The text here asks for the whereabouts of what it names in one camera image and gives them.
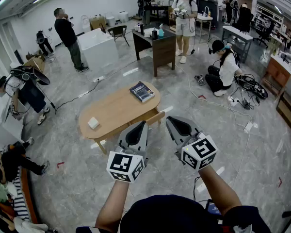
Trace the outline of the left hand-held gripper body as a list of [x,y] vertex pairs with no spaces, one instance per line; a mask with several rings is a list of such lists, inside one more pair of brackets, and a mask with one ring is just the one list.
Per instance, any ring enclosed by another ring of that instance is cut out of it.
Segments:
[[110,151],[106,170],[115,181],[134,183],[146,167],[147,145],[137,149],[117,144]]

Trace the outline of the white toilet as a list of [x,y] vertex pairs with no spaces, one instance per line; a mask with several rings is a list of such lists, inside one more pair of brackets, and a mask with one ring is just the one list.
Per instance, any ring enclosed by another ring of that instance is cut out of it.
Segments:
[[91,31],[90,19],[87,15],[81,16],[81,25],[84,33]]

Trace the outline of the dark blue book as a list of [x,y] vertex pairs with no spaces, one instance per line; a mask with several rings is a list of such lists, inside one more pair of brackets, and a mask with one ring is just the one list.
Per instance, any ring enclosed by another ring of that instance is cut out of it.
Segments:
[[148,88],[142,81],[131,87],[129,91],[142,103],[155,96],[154,91]]

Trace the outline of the black monitor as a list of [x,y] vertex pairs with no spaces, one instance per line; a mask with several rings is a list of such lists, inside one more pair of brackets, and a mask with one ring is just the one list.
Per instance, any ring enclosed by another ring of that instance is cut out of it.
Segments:
[[14,51],[14,54],[15,54],[15,56],[16,56],[18,62],[19,62],[21,65],[23,65],[24,62],[23,62],[23,60],[22,60],[22,58],[21,58],[21,56],[20,56],[18,50],[15,50],[15,51]]

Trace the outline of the white sink table with faucet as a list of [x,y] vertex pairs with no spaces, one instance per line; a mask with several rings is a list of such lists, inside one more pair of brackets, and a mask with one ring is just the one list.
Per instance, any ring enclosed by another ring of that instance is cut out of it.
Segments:
[[[210,16],[210,12],[207,14],[204,12],[204,14],[198,13],[197,14],[197,19],[196,21],[200,23],[200,29],[197,35],[199,36],[199,43],[202,42],[202,36],[206,35],[208,37],[207,40],[210,39],[210,30],[211,30],[211,23],[212,23],[213,18]],[[203,32],[203,24],[207,23],[208,26],[208,33]]]

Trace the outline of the white rectangular cabinet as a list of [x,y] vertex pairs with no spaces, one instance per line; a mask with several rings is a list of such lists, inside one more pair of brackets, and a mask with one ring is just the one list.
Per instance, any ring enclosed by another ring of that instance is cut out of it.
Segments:
[[77,37],[81,57],[92,70],[98,71],[118,61],[118,51],[111,35],[100,28]]

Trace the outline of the cardboard box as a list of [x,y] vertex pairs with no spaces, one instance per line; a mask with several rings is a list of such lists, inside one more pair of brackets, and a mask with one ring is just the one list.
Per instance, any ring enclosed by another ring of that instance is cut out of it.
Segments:
[[90,21],[92,30],[95,30],[98,28],[101,28],[101,29],[106,28],[105,18],[103,16],[97,16],[97,17],[91,18],[89,21]]
[[24,66],[34,67],[43,73],[45,69],[45,59],[39,55],[37,57],[34,56],[25,62]]

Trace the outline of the black office chair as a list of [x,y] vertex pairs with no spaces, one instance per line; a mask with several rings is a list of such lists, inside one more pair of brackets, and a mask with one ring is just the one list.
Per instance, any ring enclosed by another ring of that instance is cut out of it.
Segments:
[[266,48],[268,48],[266,41],[270,40],[270,34],[272,33],[273,29],[275,27],[275,21],[271,20],[269,26],[265,24],[264,22],[260,22],[256,27],[256,33],[259,35],[258,37],[253,38],[253,41],[259,41],[263,43]]

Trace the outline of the pile of white clothes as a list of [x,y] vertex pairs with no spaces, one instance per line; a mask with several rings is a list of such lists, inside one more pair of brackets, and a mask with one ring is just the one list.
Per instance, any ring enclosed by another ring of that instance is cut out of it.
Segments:
[[13,222],[18,233],[59,233],[57,229],[51,228],[47,224],[34,224],[19,217],[15,217]]

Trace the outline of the dark table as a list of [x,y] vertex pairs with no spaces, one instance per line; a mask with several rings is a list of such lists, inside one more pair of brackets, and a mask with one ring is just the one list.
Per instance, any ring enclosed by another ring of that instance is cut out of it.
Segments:
[[169,24],[169,8],[170,6],[152,5],[150,9],[150,21]]

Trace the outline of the orange sofa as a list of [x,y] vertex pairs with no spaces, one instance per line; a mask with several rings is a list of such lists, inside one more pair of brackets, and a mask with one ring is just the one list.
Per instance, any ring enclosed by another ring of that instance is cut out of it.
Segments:
[[[27,204],[27,208],[28,211],[30,213],[30,217],[31,217],[31,223],[38,223],[38,217],[36,215],[36,208],[35,208],[35,204],[33,202],[32,196],[31,196],[31,181],[30,181],[30,176],[28,174],[28,171],[22,167],[20,167],[21,169],[21,184],[22,184],[22,190],[24,193],[24,197],[26,199],[26,204]],[[12,186],[12,189],[14,192],[16,192],[16,188],[15,186],[10,183],[10,185]],[[13,209],[13,198],[16,195],[8,195],[8,200],[5,203],[0,203],[0,208],[7,213],[9,216],[16,216],[16,213]]]

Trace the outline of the white shelf unit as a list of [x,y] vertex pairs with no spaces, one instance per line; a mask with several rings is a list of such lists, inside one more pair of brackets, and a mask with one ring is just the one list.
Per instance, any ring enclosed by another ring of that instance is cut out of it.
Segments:
[[256,13],[255,13],[255,18],[259,19],[260,21],[268,18],[269,20],[273,20],[275,22],[275,29],[281,31],[283,22],[284,22],[284,17],[281,14],[280,11],[271,11],[267,8],[264,8],[263,6],[256,5]]

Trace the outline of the blue screen device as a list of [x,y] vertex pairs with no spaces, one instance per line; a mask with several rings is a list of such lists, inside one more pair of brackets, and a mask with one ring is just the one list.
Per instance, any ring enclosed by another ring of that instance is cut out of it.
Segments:
[[217,206],[215,205],[215,203],[211,199],[208,199],[208,201],[207,201],[206,210],[211,215],[216,215],[218,217],[221,216],[219,209],[217,208]]

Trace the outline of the white wash basin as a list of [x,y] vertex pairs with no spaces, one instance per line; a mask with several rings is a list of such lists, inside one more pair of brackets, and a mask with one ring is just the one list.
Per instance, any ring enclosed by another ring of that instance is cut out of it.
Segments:
[[159,29],[156,29],[156,28],[147,28],[147,29],[144,29],[144,36],[147,37],[147,38],[150,38],[152,36],[152,32],[153,31],[159,32]]

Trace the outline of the dark wooden vanity cabinet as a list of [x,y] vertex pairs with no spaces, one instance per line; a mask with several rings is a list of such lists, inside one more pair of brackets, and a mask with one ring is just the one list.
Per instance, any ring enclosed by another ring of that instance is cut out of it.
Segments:
[[175,69],[176,35],[174,33],[165,31],[164,36],[158,36],[157,39],[147,38],[137,31],[133,31],[132,35],[137,61],[140,60],[139,52],[152,50],[154,77],[157,77],[158,68],[161,66],[171,64],[171,69]]

